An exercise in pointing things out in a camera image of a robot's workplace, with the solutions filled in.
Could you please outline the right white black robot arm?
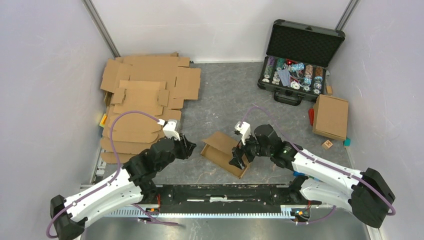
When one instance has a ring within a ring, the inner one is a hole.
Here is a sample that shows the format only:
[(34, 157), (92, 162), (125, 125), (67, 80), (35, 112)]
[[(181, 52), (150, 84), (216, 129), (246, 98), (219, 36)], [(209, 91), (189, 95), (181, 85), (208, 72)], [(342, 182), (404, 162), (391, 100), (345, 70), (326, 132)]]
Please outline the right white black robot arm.
[(277, 167), (298, 173), (288, 191), (293, 203), (327, 203), (377, 229), (387, 216), (395, 215), (396, 197), (377, 170), (360, 171), (328, 161), (300, 145), (283, 141), (270, 124), (252, 131), (250, 124), (239, 121), (234, 132), (241, 140), (233, 147), (229, 164), (243, 170), (256, 157), (267, 157)]

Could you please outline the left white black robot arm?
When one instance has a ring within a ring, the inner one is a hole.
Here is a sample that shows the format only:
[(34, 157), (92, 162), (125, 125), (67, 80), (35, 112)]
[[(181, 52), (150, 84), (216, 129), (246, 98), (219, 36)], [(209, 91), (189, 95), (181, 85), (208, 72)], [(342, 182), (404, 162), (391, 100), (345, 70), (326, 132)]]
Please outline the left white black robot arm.
[(92, 187), (69, 197), (53, 197), (47, 237), (73, 240), (91, 224), (119, 208), (139, 202), (153, 203), (158, 195), (153, 182), (157, 173), (176, 159), (188, 159), (196, 146), (183, 134), (180, 138), (160, 138)]

